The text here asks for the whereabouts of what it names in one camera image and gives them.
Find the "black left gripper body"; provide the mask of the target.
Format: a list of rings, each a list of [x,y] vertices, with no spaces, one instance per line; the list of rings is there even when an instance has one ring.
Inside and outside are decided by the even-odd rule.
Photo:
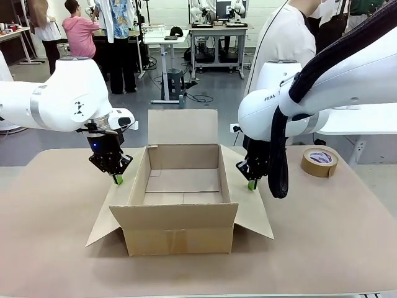
[[[98,129],[94,123],[86,124],[85,136],[95,156],[121,155],[124,142],[122,129]]]

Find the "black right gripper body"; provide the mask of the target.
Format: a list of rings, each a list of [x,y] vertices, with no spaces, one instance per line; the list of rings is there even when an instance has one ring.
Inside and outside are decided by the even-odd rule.
[[[270,142],[268,141],[254,140],[245,135],[243,148],[246,150],[246,160],[260,160],[261,162],[269,160]]]

